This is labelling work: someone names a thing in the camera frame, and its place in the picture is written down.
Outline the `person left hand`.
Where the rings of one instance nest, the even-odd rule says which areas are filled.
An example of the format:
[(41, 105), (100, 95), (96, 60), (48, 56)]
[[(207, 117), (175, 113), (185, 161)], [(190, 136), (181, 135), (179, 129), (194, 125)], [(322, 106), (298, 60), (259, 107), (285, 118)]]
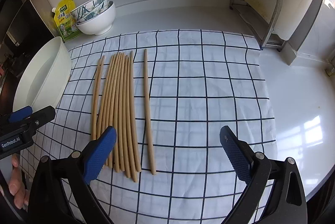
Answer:
[(23, 182), (23, 173), (20, 166), (20, 155), (15, 153), (1, 159), (1, 171), (8, 184), (9, 191), (14, 197), (14, 204), (18, 209), (28, 206), (30, 191)]

